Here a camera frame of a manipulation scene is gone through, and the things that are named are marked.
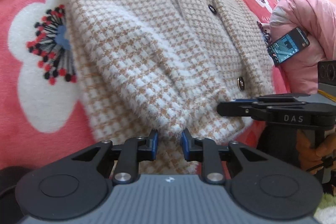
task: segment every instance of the pink puffer jacket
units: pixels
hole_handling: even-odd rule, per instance
[[[310,46],[281,64],[291,92],[317,92],[317,63],[336,59],[336,6],[328,0],[280,0],[270,18],[272,41],[301,27]]]

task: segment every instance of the plaid fabric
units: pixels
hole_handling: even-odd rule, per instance
[[[219,117],[217,102],[273,93],[272,63],[242,0],[67,1],[94,134],[121,143],[158,129],[157,160],[144,164],[145,172],[194,171],[178,146],[184,128],[227,141],[251,119]]]

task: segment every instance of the bed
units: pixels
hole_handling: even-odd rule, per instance
[[[263,23],[277,4],[244,2]],[[101,140],[81,104],[64,0],[0,0],[0,7],[0,169],[43,166]],[[277,68],[273,81],[277,93],[288,91]],[[237,140],[256,146],[263,128],[254,122]]]

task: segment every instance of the blue flower center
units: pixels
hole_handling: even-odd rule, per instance
[[[64,25],[60,25],[57,27],[57,35],[55,37],[55,42],[58,45],[61,45],[65,50],[70,50],[69,40],[64,37],[67,28]]]

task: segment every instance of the camera lens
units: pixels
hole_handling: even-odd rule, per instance
[[[326,69],[325,69],[324,66],[321,66],[320,69],[319,69],[319,76],[320,76],[321,78],[324,78],[325,75],[326,75]]]
[[[334,65],[329,64],[327,67],[327,77],[329,80],[334,80],[335,77],[335,68]]]

